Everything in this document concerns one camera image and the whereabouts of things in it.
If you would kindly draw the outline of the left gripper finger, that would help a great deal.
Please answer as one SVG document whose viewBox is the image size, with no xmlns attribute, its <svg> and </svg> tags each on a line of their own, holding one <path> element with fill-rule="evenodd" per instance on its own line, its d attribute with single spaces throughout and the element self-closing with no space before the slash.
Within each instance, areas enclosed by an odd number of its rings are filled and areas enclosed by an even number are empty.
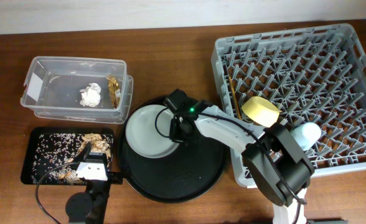
<svg viewBox="0 0 366 224">
<path fill-rule="evenodd" d="M 120 146 L 120 171 L 123 177 L 131 177 L 131 169 L 129 167 L 129 148 L 124 144 Z"/>
<path fill-rule="evenodd" d="M 92 149 L 92 143 L 88 142 L 87 145 L 84 148 L 84 155 L 83 155 L 83 160 L 86 161 L 89 153 L 91 152 Z"/>
</svg>

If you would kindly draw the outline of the grey round plate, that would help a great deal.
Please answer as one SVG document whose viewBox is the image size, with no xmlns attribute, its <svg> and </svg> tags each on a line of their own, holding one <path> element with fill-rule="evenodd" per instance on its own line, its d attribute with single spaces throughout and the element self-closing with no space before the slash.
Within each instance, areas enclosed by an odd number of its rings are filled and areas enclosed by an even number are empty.
<svg viewBox="0 0 366 224">
<path fill-rule="evenodd" d="M 125 129 L 131 149 L 150 159 L 166 157 L 174 152 L 179 143 L 169 139 L 172 117 L 172 112 L 163 105 L 146 105 L 136 110 Z"/>
</svg>

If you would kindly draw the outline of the rice and food scraps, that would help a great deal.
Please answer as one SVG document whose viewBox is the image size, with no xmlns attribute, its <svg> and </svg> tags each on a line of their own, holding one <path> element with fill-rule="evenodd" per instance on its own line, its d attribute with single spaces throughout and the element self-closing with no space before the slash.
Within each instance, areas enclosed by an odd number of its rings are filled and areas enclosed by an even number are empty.
<svg viewBox="0 0 366 224">
<path fill-rule="evenodd" d="M 40 134 L 38 143 L 34 146 L 30 182 L 36 184 L 49 170 L 60 165 L 73 162 L 78 155 L 91 145 L 91 152 L 100 152 L 107 158 L 107 168 L 111 167 L 113 137 L 109 134 Z"/>
</svg>

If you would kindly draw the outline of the white tissue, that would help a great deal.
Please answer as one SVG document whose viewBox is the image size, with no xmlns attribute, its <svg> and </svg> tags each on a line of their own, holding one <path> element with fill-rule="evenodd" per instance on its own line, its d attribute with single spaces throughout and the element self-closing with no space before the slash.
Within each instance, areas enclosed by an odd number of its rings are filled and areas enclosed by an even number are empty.
<svg viewBox="0 0 366 224">
<path fill-rule="evenodd" d="M 96 107 L 101 100 L 101 87 L 97 83 L 90 83 L 85 89 L 80 90 L 82 106 Z"/>
</svg>

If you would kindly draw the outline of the brown gold snack wrapper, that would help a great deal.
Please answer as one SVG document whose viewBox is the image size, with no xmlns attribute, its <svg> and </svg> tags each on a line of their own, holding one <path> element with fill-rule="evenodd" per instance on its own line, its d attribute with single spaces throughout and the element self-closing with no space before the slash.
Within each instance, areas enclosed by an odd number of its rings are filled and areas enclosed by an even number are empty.
<svg viewBox="0 0 366 224">
<path fill-rule="evenodd" d="M 114 109 L 117 109 L 120 105 L 121 100 L 121 90 L 120 85 L 117 79 L 111 75 L 108 75 L 108 93 L 110 96 L 111 104 L 113 105 Z"/>
</svg>

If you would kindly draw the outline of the wooden chopstick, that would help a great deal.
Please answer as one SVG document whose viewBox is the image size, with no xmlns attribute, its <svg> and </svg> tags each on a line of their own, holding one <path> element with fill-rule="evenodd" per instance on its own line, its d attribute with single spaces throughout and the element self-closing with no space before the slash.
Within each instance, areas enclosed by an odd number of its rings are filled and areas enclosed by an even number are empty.
<svg viewBox="0 0 366 224">
<path fill-rule="evenodd" d="M 230 90 L 232 92 L 233 104 L 235 106 L 235 110 L 236 110 L 236 113 L 237 113 L 237 118 L 239 120 L 242 120 L 242 114 L 241 114 L 240 107 L 238 105 L 238 101 L 237 101 L 237 98 L 236 98 L 236 95 L 235 95 L 235 89 L 233 87 L 232 78 L 230 76 L 228 76 L 228 82 L 229 82 L 229 85 L 230 85 Z"/>
</svg>

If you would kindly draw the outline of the yellow bowl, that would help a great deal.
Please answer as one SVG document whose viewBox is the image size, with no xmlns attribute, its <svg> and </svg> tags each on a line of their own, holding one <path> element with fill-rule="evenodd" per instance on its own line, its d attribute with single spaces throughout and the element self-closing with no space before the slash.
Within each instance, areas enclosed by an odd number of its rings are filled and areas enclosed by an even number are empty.
<svg viewBox="0 0 366 224">
<path fill-rule="evenodd" d="M 252 96 L 242 105 L 242 111 L 254 122 L 270 128 L 279 118 L 279 109 L 270 101 Z"/>
</svg>

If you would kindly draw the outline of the light blue cup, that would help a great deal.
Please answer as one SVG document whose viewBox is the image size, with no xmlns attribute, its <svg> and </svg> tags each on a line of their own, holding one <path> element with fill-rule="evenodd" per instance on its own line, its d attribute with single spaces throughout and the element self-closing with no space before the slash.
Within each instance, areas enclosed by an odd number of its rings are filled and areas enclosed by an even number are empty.
<svg viewBox="0 0 366 224">
<path fill-rule="evenodd" d="M 321 136 L 321 128 L 312 122 L 304 123 L 291 131 L 303 151 L 309 150 Z"/>
</svg>

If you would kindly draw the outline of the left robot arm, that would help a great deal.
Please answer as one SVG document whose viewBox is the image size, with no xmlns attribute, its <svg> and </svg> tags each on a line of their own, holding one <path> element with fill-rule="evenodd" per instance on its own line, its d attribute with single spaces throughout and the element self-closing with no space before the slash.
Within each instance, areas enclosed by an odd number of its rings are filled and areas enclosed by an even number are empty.
<svg viewBox="0 0 366 224">
<path fill-rule="evenodd" d="M 103 223 L 111 185 L 123 183 L 120 172 L 107 168 L 107 155 L 93 152 L 92 143 L 87 143 L 82 152 L 73 160 L 77 177 L 84 181 L 84 192 L 73 194 L 66 203 L 68 222 L 73 224 Z"/>
</svg>

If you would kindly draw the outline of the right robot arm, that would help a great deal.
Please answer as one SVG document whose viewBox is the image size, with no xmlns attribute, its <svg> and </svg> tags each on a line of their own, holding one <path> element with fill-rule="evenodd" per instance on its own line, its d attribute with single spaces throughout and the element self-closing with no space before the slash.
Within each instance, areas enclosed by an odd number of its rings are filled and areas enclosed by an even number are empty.
<svg viewBox="0 0 366 224">
<path fill-rule="evenodd" d="M 187 142 L 212 138 L 242 156 L 260 192 L 273 203 L 273 223 L 307 223 L 304 196 L 314 167 L 291 133 L 281 124 L 266 128 L 239 120 L 180 89 L 164 104 L 173 117 L 168 138 Z"/>
</svg>

